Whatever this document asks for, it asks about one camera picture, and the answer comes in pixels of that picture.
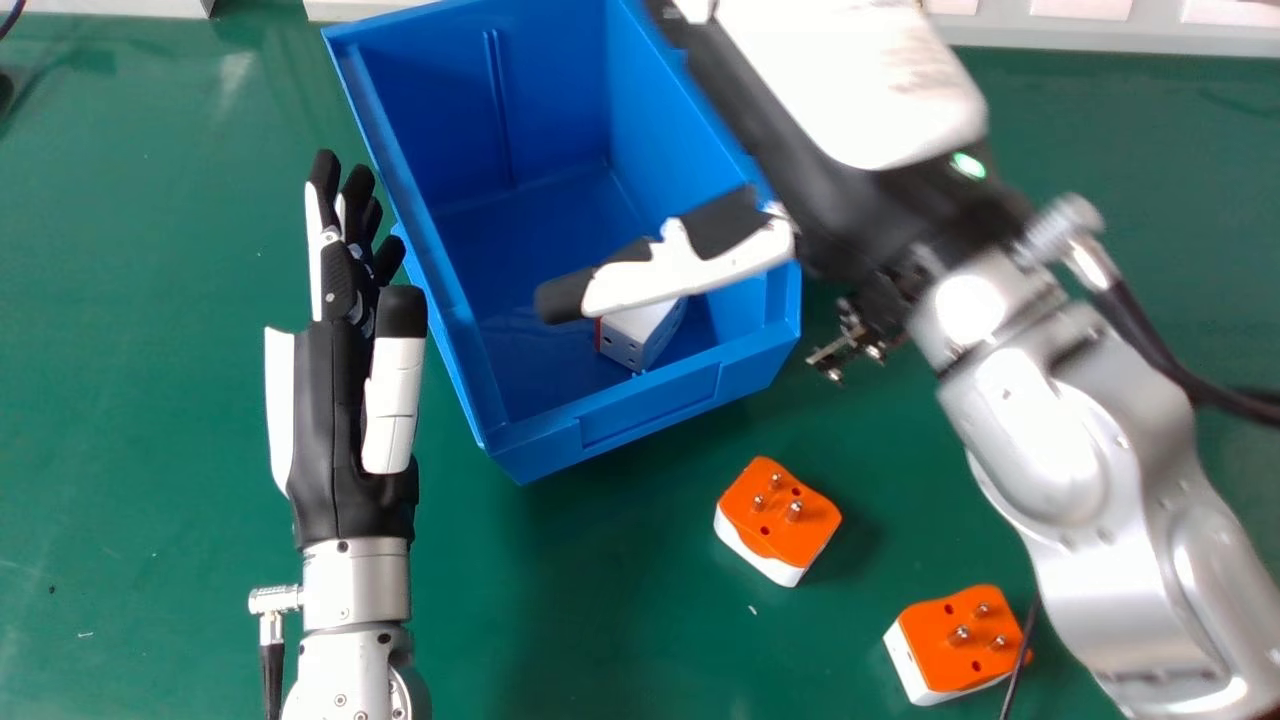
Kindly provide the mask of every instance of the blue plastic box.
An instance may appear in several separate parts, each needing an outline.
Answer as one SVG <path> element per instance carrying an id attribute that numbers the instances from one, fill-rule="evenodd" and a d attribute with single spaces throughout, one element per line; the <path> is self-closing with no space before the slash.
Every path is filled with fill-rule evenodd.
<path id="1" fill-rule="evenodd" d="M 632 375 L 543 281 L 744 182 L 768 188 L 639 0 L 443 0 L 325 31 L 476 442 L 526 483 L 768 387 L 792 263 L 691 299 Z"/>

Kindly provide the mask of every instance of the green table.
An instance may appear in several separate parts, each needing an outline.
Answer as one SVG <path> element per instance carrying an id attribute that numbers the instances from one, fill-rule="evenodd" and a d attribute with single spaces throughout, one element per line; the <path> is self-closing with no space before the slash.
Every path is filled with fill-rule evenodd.
<path id="1" fill-rule="evenodd" d="M 247 591 L 298 578 L 268 471 L 261 328 L 307 315 L 301 182 L 366 154 L 301 8 L 214 22 L 28 17 L 0 124 L 0 717 L 260 716 Z M 1185 361 L 1277 380 L 1280 64 L 965 51 L 1005 173 L 1093 197 Z M 831 332 L 810 288 L 803 346 Z M 879 644 L 908 603 L 1032 592 L 914 351 L 776 386 L 518 488 L 434 352 L 417 455 L 420 667 L 443 719 L 993 717 L 910 707 Z M 1280 443 L 1207 415 L 1204 462 L 1280 568 Z M 712 534 L 756 454 L 845 525 L 796 589 Z M 297 625 L 291 628 L 297 638 Z M 1117 714 L 1051 632 L 1016 716 Z"/>

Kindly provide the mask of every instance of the green indicator light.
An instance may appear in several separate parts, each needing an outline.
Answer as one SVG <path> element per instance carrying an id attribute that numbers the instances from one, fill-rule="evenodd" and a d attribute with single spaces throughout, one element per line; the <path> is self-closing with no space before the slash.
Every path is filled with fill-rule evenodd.
<path id="1" fill-rule="evenodd" d="M 987 178 L 987 165 L 983 165 L 982 160 L 974 158 L 973 155 L 956 152 L 955 155 L 951 156 L 951 167 L 955 168 L 955 170 L 961 176 L 973 179 Z"/>

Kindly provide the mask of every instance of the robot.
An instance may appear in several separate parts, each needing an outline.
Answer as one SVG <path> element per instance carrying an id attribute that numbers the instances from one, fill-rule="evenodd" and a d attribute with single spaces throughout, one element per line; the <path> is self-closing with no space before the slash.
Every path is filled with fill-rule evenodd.
<path id="1" fill-rule="evenodd" d="M 1085 200 L 1036 213 L 1000 181 L 986 101 L 914 0 L 644 1 L 776 197 L 740 188 L 668 219 L 660 242 L 548 281 L 543 319 L 791 259 L 855 288 L 809 364 L 838 382 L 846 361 L 915 343 L 979 487 L 1027 546 L 1048 620 L 1121 712 L 1280 719 L 1280 591 L 1194 437 L 1198 405 L 1280 427 L 1280 401 L 1176 361 Z M 303 553 L 301 585 L 250 597 L 268 720 L 282 716 L 280 615 L 300 606 L 283 717 L 430 712 L 403 628 L 425 304 L 383 287 L 403 247 L 372 252 L 372 174 L 356 168 L 340 191 L 338 177 L 323 152 L 307 183 L 312 323 L 266 333 L 271 466 Z M 1069 300 L 1057 263 L 1092 304 Z"/>

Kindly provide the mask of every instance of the orange and white power adapter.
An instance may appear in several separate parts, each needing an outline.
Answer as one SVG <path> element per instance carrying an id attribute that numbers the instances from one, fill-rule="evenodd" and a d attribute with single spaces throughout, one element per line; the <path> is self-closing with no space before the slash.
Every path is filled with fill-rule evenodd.
<path id="1" fill-rule="evenodd" d="M 1014 671 L 1023 630 L 1005 593 L 975 585 L 918 602 L 884 633 L 884 647 L 914 705 L 937 705 L 995 685 Z M 1028 652 L 1024 665 L 1030 662 Z"/>
<path id="2" fill-rule="evenodd" d="M 840 510 L 778 462 L 756 457 L 716 503 L 716 534 L 774 583 L 794 588 L 840 527 Z"/>

